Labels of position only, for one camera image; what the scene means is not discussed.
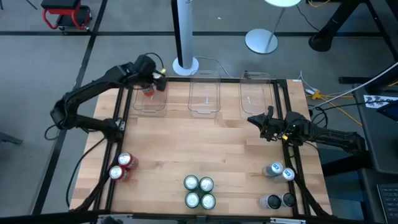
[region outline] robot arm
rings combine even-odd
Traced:
[[[355,156],[366,152],[365,140],[356,132],[343,132],[320,128],[303,115],[289,111],[284,120],[272,118],[274,109],[268,107],[268,114],[248,118],[260,129],[260,137],[267,141],[284,139],[292,146],[302,146],[305,141],[317,142],[342,148]]]
[[[120,140],[119,126],[113,119],[98,120],[78,115],[78,107],[87,100],[111,88],[153,88],[164,91],[166,78],[156,70],[155,62],[147,55],[140,55],[136,62],[110,68],[104,76],[64,94],[51,110],[50,115],[58,129],[83,128],[101,131],[110,142]]]

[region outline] clear plastic bin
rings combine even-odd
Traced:
[[[220,105],[221,76],[215,71],[191,74],[188,109],[195,118],[215,118]]]
[[[144,116],[165,116],[167,112],[167,95],[169,93],[169,84],[167,83],[164,91],[156,90],[154,94],[146,96],[142,90],[136,92],[134,104],[132,107]]]
[[[262,72],[244,72],[240,83],[241,117],[267,113],[273,106],[271,77]]]

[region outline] blue can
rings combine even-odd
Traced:
[[[264,167],[262,169],[262,173],[265,176],[271,176],[271,177],[275,177],[279,174],[281,174],[284,170],[284,167],[282,166],[282,164],[280,162],[273,162],[271,164],[269,164],[268,166]]]

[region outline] white circular base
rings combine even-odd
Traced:
[[[190,68],[183,68],[178,64],[178,58],[176,58],[173,62],[173,69],[175,73],[181,76],[190,76],[192,72],[197,71],[199,69],[199,62],[198,59],[195,57],[192,60],[192,66]]]
[[[272,35],[271,42],[269,43],[268,49],[267,44],[271,32],[265,29],[254,29],[250,30],[244,39],[246,45],[250,50],[259,54],[269,54],[273,52],[278,46],[278,39],[275,35]]]

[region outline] wooden table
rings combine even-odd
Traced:
[[[293,80],[287,83],[292,110],[309,119],[302,83]],[[286,183],[277,184],[261,174],[261,169],[271,162],[284,164],[282,144],[259,138],[258,128],[241,117],[239,84],[221,83],[221,110],[215,119],[191,117],[187,107],[189,88],[189,82],[169,83],[167,114],[162,118],[138,115],[131,103],[123,151],[136,156],[139,167],[127,182],[116,183],[111,210],[291,217],[289,208],[263,210],[258,206],[261,195],[288,192]],[[95,118],[112,117],[117,94],[117,90],[109,90],[99,96]],[[275,105],[274,96],[268,97]],[[284,102],[282,90],[280,97]],[[101,133],[90,133],[85,150],[102,137]],[[71,208],[79,206],[97,184],[105,147],[104,141],[82,161]],[[331,213],[318,152],[304,145],[300,153],[309,191],[323,209]],[[187,190],[183,179],[188,174],[214,180],[212,193],[217,204],[213,210],[190,209],[185,205]],[[300,191],[297,186],[295,189],[298,210],[303,213]],[[104,192],[100,208],[104,208],[107,185]]]

